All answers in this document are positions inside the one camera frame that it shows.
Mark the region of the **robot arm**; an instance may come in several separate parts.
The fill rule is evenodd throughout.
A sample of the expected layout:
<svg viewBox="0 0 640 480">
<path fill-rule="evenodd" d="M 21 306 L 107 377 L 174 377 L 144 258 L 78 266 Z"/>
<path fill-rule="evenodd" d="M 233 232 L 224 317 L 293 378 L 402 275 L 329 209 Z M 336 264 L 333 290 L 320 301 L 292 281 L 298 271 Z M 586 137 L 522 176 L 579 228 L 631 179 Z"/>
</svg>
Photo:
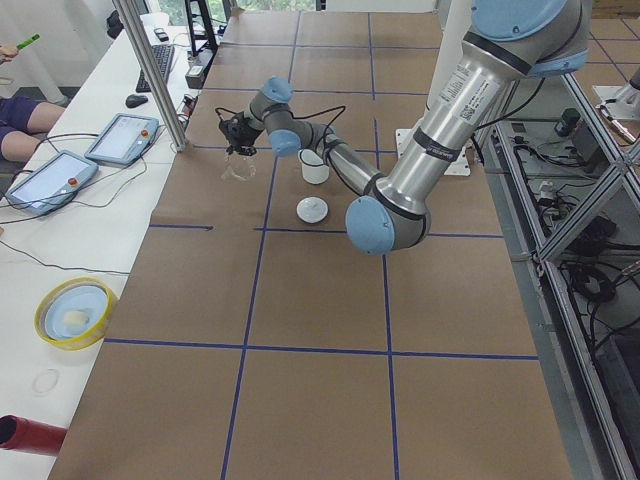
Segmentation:
<svg viewBox="0 0 640 480">
<path fill-rule="evenodd" d="M 426 199 L 479 128 L 497 97 L 512 82 L 580 69 L 588 56 L 589 1 L 474 1 L 461 58 L 432 105 L 404 141 L 404 151 L 385 175 L 332 128 L 297 118 L 291 85 L 269 78 L 249 105 L 222 120 L 227 151 L 255 153 L 268 135 L 274 154 L 312 150 L 354 193 L 345 226 L 352 244 L 370 255 L 411 248 L 429 231 Z"/>
</svg>

